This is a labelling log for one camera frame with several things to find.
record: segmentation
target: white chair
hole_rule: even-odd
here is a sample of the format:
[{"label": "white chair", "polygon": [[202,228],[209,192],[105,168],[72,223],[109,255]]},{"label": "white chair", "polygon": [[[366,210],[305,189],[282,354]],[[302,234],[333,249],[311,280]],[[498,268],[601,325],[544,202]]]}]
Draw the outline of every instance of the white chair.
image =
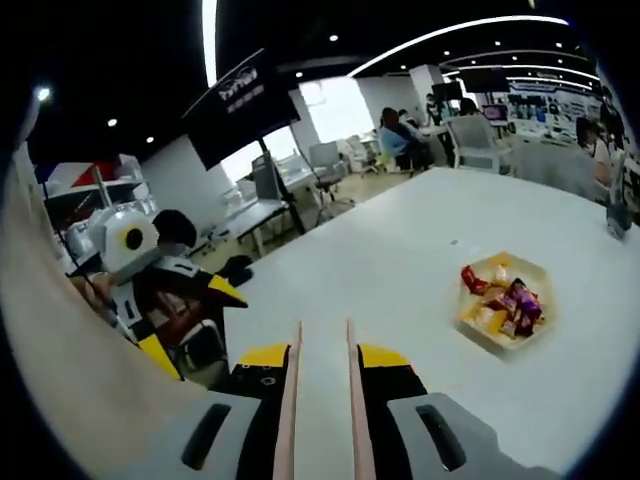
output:
[{"label": "white chair", "polygon": [[511,149],[500,149],[484,115],[453,117],[445,125],[453,140],[454,168],[506,174],[511,170]]}]

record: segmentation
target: cable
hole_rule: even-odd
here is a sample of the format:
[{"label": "cable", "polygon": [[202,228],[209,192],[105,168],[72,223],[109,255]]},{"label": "cable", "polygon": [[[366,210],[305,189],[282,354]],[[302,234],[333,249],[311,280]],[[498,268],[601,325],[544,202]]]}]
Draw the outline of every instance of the cable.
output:
[{"label": "cable", "polygon": [[[44,181],[42,182],[40,185],[42,185],[42,191],[44,192],[44,199],[45,202],[49,202],[50,198],[49,198],[49,191],[47,189],[47,182]],[[109,300],[107,299],[102,292],[94,285],[94,283],[89,280],[89,276],[82,272],[80,270],[80,264],[78,264],[78,260],[75,258],[75,256],[71,253],[71,249],[69,248],[69,244],[67,243],[66,239],[62,236],[62,232],[60,232],[60,229],[58,228],[57,225],[53,225],[53,222],[51,222],[54,231],[56,232],[56,235],[58,235],[58,238],[60,238],[60,241],[62,242],[62,245],[64,246],[64,249],[67,252],[67,255],[69,255],[69,257],[71,258],[71,261],[73,262],[73,265],[76,267],[76,270],[80,272],[80,276],[84,279],[85,282],[87,282],[90,286],[91,289],[93,290],[93,293],[96,295],[96,298],[100,299],[100,301],[102,301],[103,305],[105,307],[107,307],[109,310],[111,310],[114,314],[117,315],[117,308],[116,308],[116,304],[113,300]]]}]

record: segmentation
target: table leg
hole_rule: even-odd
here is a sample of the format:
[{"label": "table leg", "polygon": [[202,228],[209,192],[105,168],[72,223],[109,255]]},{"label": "table leg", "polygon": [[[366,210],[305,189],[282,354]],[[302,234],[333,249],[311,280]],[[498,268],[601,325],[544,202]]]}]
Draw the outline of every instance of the table leg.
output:
[{"label": "table leg", "polygon": [[256,249],[258,250],[258,255],[260,258],[264,257],[264,245],[262,244],[262,232],[260,231],[260,227],[254,228],[251,232],[251,236],[253,237],[253,241],[256,244]]}]

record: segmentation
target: person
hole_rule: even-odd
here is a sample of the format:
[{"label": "person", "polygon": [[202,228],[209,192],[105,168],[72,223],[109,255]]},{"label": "person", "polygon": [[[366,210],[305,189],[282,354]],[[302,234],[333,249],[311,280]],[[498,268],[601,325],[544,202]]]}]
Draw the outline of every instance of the person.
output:
[{"label": "person", "polygon": [[602,87],[602,105],[600,106],[600,122],[604,125],[607,133],[613,136],[616,148],[624,150],[622,137],[624,136],[624,124],[620,112],[613,106],[613,96],[611,90]]},{"label": "person", "polygon": [[418,121],[415,118],[413,118],[411,115],[409,115],[409,112],[407,112],[404,108],[401,110],[398,110],[398,115],[400,116],[400,120],[403,121],[404,123],[408,123],[413,128],[420,128]]},{"label": "person", "polygon": [[466,97],[460,100],[459,116],[464,117],[465,115],[477,115],[478,113],[480,113],[480,111],[473,100]]},{"label": "person", "polygon": [[439,127],[442,123],[442,111],[443,105],[441,102],[436,102],[436,97],[433,93],[427,94],[427,127],[430,127],[433,123],[434,126]]},{"label": "person", "polygon": [[424,169],[433,163],[431,152],[420,132],[400,120],[398,112],[386,107],[382,110],[380,147],[391,157],[401,170]]},{"label": "person", "polygon": [[605,187],[610,187],[612,182],[611,157],[607,144],[600,137],[597,125],[585,117],[579,117],[576,120],[576,137],[578,145],[595,160],[595,179]]}]

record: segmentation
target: office chair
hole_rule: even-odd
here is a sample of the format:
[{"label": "office chair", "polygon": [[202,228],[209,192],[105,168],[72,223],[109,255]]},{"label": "office chair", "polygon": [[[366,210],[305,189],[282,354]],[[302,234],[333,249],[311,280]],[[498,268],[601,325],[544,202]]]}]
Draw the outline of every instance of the office chair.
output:
[{"label": "office chair", "polygon": [[309,149],[309,165],[318,178],[316,183],[320,192],[320,209],[316,220],[316,226],[318,226],[325,213],[331,214],[330,204],[325,203],[324,194],[329,195],[332,204],[353,207],[356,202],[352,198],[337,200],[332,190],[332,187],[337,186],[349,173],[347,164],[342,160],[342,155],[338,150],[337,142],[313,145]]},{"label": "office chair", "polygon": [[375,153],[367,150],[367,148],[360,141],[360,137],[353,135],[347,138],[347,145],[351,149],[350,158],[353,162],[358,164],[360,176],[364,178],[364,174],[367,172],[373,172],[375,174],[380,173],[376,167],[376,155]]},{"label": "office chair", "polygon": [[488,170],[500,175],[509,173],[511,168],[507,156],[510,150],[498,147],[491,124],[484,115],[450,118],[446,126],[453,140],[453,168]]}]

